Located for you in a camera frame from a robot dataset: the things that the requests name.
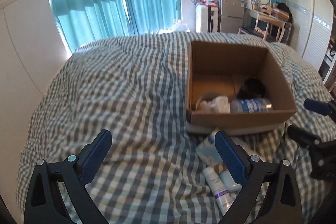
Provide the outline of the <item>brown cardboard box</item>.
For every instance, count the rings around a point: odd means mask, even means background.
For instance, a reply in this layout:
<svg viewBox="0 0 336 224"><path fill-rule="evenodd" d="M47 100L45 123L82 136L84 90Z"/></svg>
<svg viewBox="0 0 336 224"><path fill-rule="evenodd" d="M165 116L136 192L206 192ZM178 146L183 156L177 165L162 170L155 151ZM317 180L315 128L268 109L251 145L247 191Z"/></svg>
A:
<svg viewBox="0 0 336 224"><path fill-rule="evenodd" d="M189 69L186 88L186 120L193 126L238 130L267 126L275 129L292 117L297 107L293 92L276 60L278 43L262 40L248 44L203 42L190 43ZM257 78L266 86L266 98L272 111L263 113L204 114L196 110L197 100L236 96L243 82Z"/></svg>

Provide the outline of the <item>white suitcase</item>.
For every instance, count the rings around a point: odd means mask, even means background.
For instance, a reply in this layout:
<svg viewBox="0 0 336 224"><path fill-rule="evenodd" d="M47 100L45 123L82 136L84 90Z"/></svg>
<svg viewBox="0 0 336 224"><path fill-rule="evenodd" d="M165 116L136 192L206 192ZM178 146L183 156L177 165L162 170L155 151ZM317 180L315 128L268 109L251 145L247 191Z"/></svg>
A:
<svg viewBox="0 0 336 224"><path fill-rule="evenodd" d="M218 32L219 8L216 6L197 5L195 8L195 31Z"/></svg>

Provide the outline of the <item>light blue tissue pack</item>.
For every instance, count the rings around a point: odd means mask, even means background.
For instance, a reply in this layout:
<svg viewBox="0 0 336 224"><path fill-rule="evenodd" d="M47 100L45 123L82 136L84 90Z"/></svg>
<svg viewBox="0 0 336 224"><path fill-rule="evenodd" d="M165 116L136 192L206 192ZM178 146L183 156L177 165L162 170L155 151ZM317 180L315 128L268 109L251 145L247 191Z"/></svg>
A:
<svg viewBox="0 0 336 224"><path fill-rule="evenodd" d="M216 166L223 162L215 147L215 135L216 133L210 134L196 147L196 153L199 159L208 166Z"/></svg>

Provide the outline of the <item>pale blue capped bottle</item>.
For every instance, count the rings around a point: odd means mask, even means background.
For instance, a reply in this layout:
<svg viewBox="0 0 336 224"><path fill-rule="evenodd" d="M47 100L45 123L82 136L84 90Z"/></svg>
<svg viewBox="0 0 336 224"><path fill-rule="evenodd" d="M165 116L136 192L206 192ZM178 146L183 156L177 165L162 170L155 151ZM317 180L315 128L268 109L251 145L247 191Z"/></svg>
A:
<svg viewBox="0 0 336 224"><path fill-rule="evenodd" d="M242 186L234 181L228 170L223 171L219 176L228 192L236 193L240 192L240 190L242 189Z"/></svg>

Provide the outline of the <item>black bag on table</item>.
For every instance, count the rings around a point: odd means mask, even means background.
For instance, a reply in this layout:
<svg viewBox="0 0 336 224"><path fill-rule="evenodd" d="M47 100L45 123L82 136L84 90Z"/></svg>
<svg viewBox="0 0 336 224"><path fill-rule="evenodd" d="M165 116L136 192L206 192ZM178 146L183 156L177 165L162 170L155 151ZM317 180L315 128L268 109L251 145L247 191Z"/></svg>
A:
<svg viewBox="0 0 336 224"><path fill-rule="evenodd" d="M277 2L277 8L283 12L286 12L289 15L288 22L293 23L292 13L290 12L289 7L285 3Z"/></svg>

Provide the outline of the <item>white dressing table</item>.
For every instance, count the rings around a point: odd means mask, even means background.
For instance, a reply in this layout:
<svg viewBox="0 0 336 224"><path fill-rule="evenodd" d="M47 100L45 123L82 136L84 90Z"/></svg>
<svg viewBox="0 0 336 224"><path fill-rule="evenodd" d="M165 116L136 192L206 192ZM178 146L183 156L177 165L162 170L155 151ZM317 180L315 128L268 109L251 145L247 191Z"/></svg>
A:
<svg viewBox="0 0 336 224"><path fill-rule="evenodd" d="M254 28L257 32L264 34L266 37L268 34L272 36L272 30L277 27L276 42L281 42L285 34L285 22L277 19L272 15L265 14L261 11L252 9L244 9L244 15L255 20L255 23L248 23L246 27Z"/></svg>

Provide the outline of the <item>white louvered wardrobe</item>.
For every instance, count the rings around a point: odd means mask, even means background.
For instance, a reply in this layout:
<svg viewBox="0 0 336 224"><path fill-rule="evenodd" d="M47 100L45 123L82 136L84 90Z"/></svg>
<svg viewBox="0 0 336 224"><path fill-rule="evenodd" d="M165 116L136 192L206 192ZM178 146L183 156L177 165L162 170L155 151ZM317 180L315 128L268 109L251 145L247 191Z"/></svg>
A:
<svg viewBox="0 0 336 224"><path fill-rule="evenodd" d="M333 26L334 8L330 0L286 0L293 16L289 45L310 63L327 84L334 66L327 53Z"/></svg>

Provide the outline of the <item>white round tub with masks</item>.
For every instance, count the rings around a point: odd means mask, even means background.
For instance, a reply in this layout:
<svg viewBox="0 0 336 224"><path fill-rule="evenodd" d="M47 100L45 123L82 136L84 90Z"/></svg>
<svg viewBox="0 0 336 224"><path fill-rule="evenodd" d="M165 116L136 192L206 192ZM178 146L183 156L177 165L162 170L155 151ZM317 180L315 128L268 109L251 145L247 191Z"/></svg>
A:
<svg viewBox="0 0 336 224"><path fill-rule="evenodd" d="M195 111L206 114L228 114L231 112L230 102L227 96L208 92L198 98Z"/></svg>

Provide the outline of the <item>checkered grey white duvet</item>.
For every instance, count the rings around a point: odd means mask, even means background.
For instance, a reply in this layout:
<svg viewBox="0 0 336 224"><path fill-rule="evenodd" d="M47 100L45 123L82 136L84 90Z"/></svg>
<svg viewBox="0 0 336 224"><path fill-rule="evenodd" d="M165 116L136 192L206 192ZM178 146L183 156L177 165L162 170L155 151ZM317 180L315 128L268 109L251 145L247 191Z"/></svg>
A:
<svg viewBox="0 0 336 224"><path fill-rule="evenodd" d="M16 200L24 210L35 163L77 154L101 130L112 147L86 189L110 223L217 223L221 211L187 133L185 88L193 40L268 48L297 106L289 123L323 141L335 123L307 111L307 98L329 101L318 72L284 44L238 34L173 32L98 40L78 48L34 111L19 163Z"/></svg>

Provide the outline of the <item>white purple BOP toothpaste tube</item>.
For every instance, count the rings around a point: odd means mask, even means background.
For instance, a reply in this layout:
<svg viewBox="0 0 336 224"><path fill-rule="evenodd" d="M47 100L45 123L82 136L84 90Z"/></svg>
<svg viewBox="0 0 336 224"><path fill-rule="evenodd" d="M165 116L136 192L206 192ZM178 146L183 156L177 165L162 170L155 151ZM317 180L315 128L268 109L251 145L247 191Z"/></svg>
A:
<svg viewBox="0 0 336 224"><path fill-rule="evenodd" d="M234 203L235 198L228 192L227 188L224 186L219 175L216 173L213 167L206 167L203 170L203 174L222 215L225 215L226 212L230 209L231 205Z"/></svg>

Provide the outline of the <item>silver mini fridge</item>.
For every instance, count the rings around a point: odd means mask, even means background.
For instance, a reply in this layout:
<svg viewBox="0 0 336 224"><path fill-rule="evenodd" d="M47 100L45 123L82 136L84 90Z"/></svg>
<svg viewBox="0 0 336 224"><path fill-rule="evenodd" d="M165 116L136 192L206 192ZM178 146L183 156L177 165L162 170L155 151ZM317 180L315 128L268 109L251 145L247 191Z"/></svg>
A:
<svg viewBox="0 0 336 224"><path fill-rule="evenodd" d="M243 25L245 3L241 0L220 0L220 27L223 33L238 33Z"/></svg>

